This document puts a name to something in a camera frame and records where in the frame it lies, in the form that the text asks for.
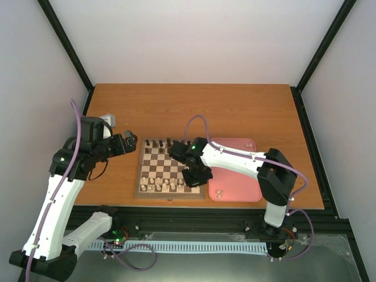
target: pink tray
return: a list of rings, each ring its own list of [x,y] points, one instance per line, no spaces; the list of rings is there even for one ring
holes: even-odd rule
[[[234,149],[255,152],[256,145],[247,138],[212,138],[212,141]],[[262,198],[258,181],[241,173],[213,167],[213,179],[209,180],[209,196],[219,202],[258,202]]]

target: wooden table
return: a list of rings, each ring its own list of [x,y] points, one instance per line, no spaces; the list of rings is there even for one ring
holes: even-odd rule
[[[309,179],[309,187],[291,205],[323,209],[317,181],[288,85],[96,85],[88,116],[111,113],[116,117],[114,133],[131,130],[144,137],[182,137],[187,121],[198,113],[205,115],[210,137],[247,137],[257,151],[280,150],[296,169]],[[205,137],[203,122],[192,122],[188,137]],[[206,189],[203,200],[137,199],[134,197],[140,147],[137,151],[110,159],[106,173],[86,182],[77,205],[143,207],[226,207],[265,208],[257,203],[216,202]],[[100,173],[97,165],[93,176]],[[298,177],[294,189],[303,180]]]

